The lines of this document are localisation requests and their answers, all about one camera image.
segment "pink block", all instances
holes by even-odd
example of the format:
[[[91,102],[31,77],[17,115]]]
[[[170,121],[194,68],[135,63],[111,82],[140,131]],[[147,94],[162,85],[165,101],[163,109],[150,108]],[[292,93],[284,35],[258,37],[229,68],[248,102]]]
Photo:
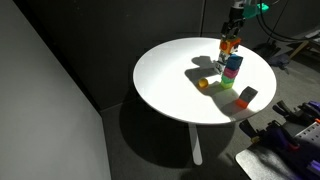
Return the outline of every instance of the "pink block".
[[[231,70],[231,69],[226,67],[226,68],[224,68],[223,74],[226,77],[228,77],[230,79],[233,79],[233,78],[235,78],[237,76],[238,72],[239,72],[239,69],[233,71],[233,70]]]

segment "green block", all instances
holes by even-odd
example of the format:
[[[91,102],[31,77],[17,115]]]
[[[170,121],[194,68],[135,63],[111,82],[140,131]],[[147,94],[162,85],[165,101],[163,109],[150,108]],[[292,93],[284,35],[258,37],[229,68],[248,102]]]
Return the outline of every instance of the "green block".
[[[234,79],[235,79],[235,78],[230,79],[230,78],[228,78],[228,77],[225,76],[225,75],[222,75],[222,76],[221,76],[221,80],[222,80],[225,84],[233,83],[233,82],[234,82]]]
[[[223,81],[220,82],[220,85],[224,88],[224,89],[230,89],[233,86],[233,83],[224,83]]]

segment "gray wall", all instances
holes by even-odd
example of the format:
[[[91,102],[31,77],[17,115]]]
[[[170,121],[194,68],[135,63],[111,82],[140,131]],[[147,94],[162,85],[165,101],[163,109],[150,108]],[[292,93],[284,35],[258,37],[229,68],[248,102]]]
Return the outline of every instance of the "gray wall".
[[[220,38],[233,4],[233,0],[16,1],[27,2],[99,109],[135,97],[132,72],[147,49],[200,36],[202,17],[203,36]],[[265,14],[269,26],[284,3],[281,0]],[[313,28],[320,22],[319,5],[318,0],[291,0],[276,30],[291,36]],[[247,20],[240,36],[249,48],[268,39],[255,18]]]
[[[111,179],[101,117],[10,0],[0,84],[1,180]]]

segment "white wall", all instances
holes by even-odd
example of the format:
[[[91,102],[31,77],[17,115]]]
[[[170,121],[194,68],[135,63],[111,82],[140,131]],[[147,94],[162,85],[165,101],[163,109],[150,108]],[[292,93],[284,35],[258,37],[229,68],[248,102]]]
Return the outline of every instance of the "white wall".
[[[111,179],[101,117],[11,0],[0,1],[0,179]]]

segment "round white table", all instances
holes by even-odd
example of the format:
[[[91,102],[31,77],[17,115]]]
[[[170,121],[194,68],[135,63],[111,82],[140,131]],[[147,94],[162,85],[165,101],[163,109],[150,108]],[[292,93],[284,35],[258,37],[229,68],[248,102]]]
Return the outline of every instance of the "round white table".
[[[253,51],[239,46],[243,57],[231,89],[220,86],[221,75],[213,70],[219,56],[220,40],[185,38],[158,45],[137,62],[134,85],[142,99],[156,111],[189,124],[195,164],[202,163],[196,124],[224,124],[244,120],[265,108],[276,91],[276,78],[270,66]],[[207,78],[210,85],[197,83]],[[258,91],[246,109],[235,104],[250,86]]]

